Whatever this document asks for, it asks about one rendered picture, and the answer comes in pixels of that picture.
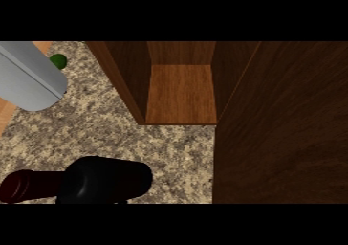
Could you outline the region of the brown wooden cabinet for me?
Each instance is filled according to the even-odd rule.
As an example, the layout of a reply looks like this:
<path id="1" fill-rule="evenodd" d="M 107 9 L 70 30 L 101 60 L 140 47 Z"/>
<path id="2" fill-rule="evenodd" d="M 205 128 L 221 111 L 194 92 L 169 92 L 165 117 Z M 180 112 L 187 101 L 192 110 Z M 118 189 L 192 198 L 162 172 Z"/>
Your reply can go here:
<path id="1" fill-rule="evenodd" d="M 257 41 L 90 41 L 140 125 L 215 125 Z"/>

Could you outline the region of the dark wine bottle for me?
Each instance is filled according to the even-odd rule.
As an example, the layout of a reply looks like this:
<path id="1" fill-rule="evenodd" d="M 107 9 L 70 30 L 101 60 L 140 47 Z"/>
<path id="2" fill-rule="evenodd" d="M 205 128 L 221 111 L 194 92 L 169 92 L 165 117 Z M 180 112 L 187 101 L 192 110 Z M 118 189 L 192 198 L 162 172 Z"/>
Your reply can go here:
<path id="1" fill-rule="evenodd" d="M 127 204 L 150 190 L 153 173 L 146 163 L 85 156 L 64 171 L 13 172 L 0 184 L 8 204 L 56 197 L 57 204 Z"/>

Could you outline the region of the dark brown cabinet door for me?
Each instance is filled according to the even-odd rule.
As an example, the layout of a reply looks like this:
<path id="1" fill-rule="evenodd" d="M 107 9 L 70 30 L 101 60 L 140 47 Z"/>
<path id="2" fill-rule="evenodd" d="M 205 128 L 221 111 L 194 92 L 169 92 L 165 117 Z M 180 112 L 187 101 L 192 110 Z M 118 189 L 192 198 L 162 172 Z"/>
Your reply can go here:
<path id="1" fill-rule="evenodd" d="M 258 45 L 215 128 L 212 201 L 348 203 L 348 41 Z"/>

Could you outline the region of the green round fruit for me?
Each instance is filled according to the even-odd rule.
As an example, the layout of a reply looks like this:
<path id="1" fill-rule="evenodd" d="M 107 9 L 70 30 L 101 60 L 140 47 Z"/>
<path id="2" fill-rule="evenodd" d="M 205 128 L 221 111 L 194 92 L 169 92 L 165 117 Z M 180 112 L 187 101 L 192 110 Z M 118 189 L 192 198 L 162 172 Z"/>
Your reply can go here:
<path id="1" fill-rule="evenodd" d="M 60 70 L 63 70 L 67 67 L 67 57 L 63 54 L 54 54 L 50 57 L 50 61 Z"/>

